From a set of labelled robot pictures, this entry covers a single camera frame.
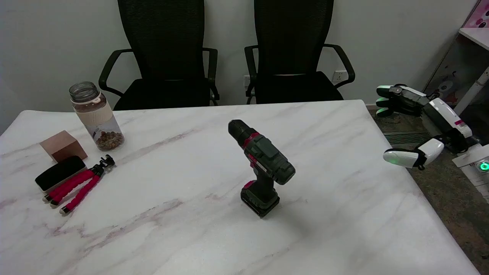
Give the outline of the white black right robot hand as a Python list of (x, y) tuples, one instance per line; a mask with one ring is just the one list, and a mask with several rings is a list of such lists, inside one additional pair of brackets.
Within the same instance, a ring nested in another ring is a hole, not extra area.
[(421, 117), (430, 132), (430, 138), (414, 149), (386, 150), (383, 158), (388, 163), (424, 170), (444, 149), (454, 154), (466, 153), (477, 142), (470, 127), (440, 98), (431, 98), (402, 84), (378, 86), (377, 94), (378, 117), (394, 113)]

